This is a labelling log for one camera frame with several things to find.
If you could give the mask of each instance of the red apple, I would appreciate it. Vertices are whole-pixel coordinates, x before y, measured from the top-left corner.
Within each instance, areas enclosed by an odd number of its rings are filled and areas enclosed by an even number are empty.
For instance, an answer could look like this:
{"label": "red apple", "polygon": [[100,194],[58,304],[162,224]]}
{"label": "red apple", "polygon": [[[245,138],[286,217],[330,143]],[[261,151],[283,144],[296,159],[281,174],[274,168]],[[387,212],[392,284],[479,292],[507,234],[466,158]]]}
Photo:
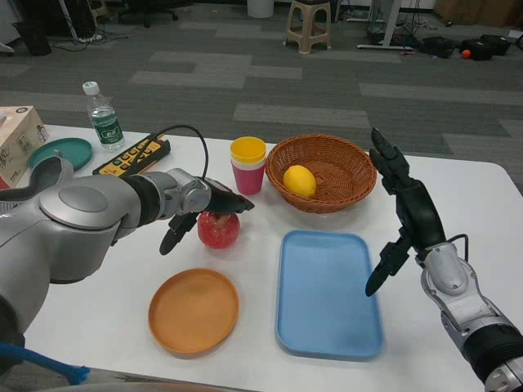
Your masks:
{"label": "red apple", "polygon": [[239,234],[236,214],[221,215],[202,212],[198,218],[198,236],[211,249],[225,249],[235,243]]}

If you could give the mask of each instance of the blue cable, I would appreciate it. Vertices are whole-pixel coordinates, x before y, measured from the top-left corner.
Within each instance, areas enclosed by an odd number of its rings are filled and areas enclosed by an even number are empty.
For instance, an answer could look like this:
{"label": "blue cable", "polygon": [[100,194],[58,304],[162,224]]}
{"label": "blue cable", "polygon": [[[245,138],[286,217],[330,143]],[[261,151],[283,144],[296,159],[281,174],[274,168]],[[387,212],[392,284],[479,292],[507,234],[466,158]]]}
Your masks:
{"label": "blue cable", "polygon": [[60,373],[62,376],[67,378],[67,381],[71,385],[78,385],[83,383],[91,371],[89,367],[76,367],[67,365],[65,363],[55,361],[54,359],[44,357],[43,355],[35,353],[34,351],[27,350],[24,347],[19,347],[17,345],[7,345],[2,342],[0,342],[0,357],[8,357],[10,359],[35,363],[38,366],[50,369],[53,372]]}

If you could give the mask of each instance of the yellow cup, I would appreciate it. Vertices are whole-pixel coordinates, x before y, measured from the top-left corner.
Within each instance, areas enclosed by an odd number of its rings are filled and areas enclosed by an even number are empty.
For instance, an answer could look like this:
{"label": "yellow cup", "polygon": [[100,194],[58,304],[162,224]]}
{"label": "yellow cup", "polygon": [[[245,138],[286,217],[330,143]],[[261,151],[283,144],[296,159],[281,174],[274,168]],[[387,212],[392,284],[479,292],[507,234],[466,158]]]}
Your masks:
{"label": "yellow cup", "polygon": [[265,159],[265,141],[254,136],[236,139],[230,145],[230,156],[238,163],[254,164]]}

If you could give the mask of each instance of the blue tray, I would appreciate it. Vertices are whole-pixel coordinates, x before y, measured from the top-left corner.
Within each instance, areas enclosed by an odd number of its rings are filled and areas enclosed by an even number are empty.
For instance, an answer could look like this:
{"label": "blue tray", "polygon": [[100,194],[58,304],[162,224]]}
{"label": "blue tray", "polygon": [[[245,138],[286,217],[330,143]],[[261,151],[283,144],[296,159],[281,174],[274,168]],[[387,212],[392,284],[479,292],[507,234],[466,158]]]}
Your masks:
{"label": "blue tray", "polygon": [[365,295],[369,249],[354,234],[292,231],[279,265],[276,334],[291,354],[370,359],[383,347],[376,296]]}

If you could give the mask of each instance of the bottle cap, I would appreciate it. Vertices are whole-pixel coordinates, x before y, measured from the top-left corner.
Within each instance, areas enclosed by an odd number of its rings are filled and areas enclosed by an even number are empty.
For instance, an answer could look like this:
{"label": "bottle cap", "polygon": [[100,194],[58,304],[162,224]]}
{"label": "bottle cap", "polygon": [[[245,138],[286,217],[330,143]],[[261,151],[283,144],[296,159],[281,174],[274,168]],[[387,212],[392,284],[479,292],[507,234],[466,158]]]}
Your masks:
{"label": "bottle cap", "polygon": [[98,94],[100,92],[100,88],[98,87],[97,82],[85,82],[82,85],[82,87],[83,87],[83,91],[88,96],[95,96],[96,94]]}

